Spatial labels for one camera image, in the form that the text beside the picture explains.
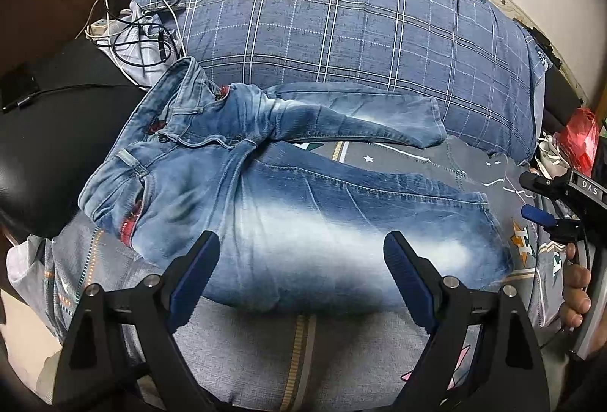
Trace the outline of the person's right hand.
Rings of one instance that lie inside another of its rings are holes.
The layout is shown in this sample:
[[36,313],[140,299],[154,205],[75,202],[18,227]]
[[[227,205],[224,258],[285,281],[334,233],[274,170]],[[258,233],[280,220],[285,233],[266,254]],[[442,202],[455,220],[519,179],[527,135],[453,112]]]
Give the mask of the person's right hand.
[[591,298],[585,289],[591,281],[591,271],[574,263],[576,245],[566,248],[567,265],[564,267],[563,303],[559,317],[566,328],[576,329],[583,323],[583,317],[591,309]]

